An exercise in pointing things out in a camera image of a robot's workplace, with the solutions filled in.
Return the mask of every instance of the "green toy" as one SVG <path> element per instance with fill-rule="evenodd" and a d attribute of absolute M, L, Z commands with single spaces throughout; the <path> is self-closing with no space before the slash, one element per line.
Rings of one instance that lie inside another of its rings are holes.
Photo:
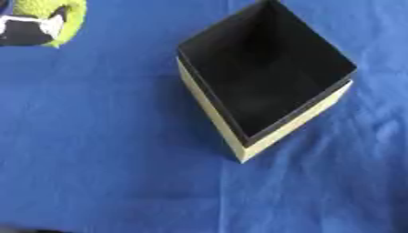
<path fill-rule="evenodd" d="M 61 6 L 66 7 L 66 22 L 58 37 L 46 44 L 59 47 L 74 37 L 83 24 L 87 12 L 86 0 L 15 0 L 13 14 L 47 19 Z"/>

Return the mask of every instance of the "table surface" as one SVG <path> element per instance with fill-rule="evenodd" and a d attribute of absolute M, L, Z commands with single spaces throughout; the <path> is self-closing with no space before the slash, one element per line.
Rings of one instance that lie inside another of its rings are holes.
<path fill-rule="evenodd" d="M 408 230 L 408 2 L 286 0 L 359 67 L 335 107 L 240 165 L 176 45 L 251 0 L 89 1 L 60 49 L 0 55 L 0 223 L 71 232 Z"/>

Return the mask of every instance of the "blue tablecloth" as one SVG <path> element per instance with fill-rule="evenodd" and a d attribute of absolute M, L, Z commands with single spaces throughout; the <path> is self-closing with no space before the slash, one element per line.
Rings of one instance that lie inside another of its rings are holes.
<path fill-rule="evenodd" d="M 176 44 L 251 0 L 89 1 L 61 49 L 0 48 L 0 223 L 96 233 L 407 232 L 408 2 L 283 3 L 359 66 L 240 165 Z"/>

